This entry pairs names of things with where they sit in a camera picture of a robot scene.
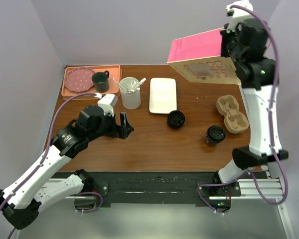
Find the pink cakes paper bag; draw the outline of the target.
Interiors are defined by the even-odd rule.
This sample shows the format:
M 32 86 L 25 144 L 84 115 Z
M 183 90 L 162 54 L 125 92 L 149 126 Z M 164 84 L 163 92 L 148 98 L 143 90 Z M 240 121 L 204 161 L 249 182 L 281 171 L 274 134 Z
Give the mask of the pink cakes paper bag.
M 241 85 L 231 58 L 221 56 L 220 30 L 175 39 L 167 64 L 189 82 Z

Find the dark brown coffee cup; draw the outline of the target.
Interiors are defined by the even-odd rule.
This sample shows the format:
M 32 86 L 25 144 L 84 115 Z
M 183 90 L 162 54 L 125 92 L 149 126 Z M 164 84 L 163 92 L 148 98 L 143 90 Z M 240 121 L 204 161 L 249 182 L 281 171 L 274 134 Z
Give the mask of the dark brown coffee cup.
M 215 147 L 217 144 L 221 143 L 224 140 L 224 136 L 221 135 L 220 137 L 211 137 L 209 135 L 206 136 L 205 141 L 208 146 Z

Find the black coffee lid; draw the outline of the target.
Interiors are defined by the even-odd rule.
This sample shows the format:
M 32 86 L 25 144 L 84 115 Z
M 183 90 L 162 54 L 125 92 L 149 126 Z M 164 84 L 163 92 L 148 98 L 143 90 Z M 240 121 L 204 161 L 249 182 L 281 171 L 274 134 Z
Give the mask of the black coffee lid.
M 211 137 L 220 137 L 223 135 L 225 137 L 225 130 L 218 125 L 213 125 L 207 130 L 206 135 Z

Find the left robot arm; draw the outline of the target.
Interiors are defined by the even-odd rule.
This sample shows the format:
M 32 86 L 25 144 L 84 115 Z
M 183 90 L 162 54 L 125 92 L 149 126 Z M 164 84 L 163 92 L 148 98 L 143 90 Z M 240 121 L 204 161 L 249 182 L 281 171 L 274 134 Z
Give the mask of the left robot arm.
M 75 171 L 61 182 L 43 185 L 62 166 L 71 161 L 89 142 L 102 137 L 126 139 L 133 127 L 125 112 L 115 115 L 99 106 L 83 109 L 77 119 L 61 129 L 37 161 L 12 185 L 0 189 L 0 212 L 17 230 L 29 226 L 46 208 L 71 195 L 89 195 L 95 187 L 94 179 L 83 169 Z

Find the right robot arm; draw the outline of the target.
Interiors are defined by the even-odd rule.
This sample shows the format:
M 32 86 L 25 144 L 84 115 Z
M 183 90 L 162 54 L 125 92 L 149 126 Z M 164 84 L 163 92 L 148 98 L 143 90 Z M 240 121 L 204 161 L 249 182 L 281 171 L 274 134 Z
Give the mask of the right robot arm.
M 288 151 L 280 144 L 276 114 L 277 90 L 274 84 L 276 62 L 264 56 L 268 34 L 263 22 L 250 18 L 231 30 L 229 24 L 220 31 L 221 56 L 229 57 L 241 82 L 241 95 L 249 120 L 250 143 L 235 148 L 232 160 L 214 174 L 212 190 L 222 196 L 230 183 L 247 170 L 288 158 Z

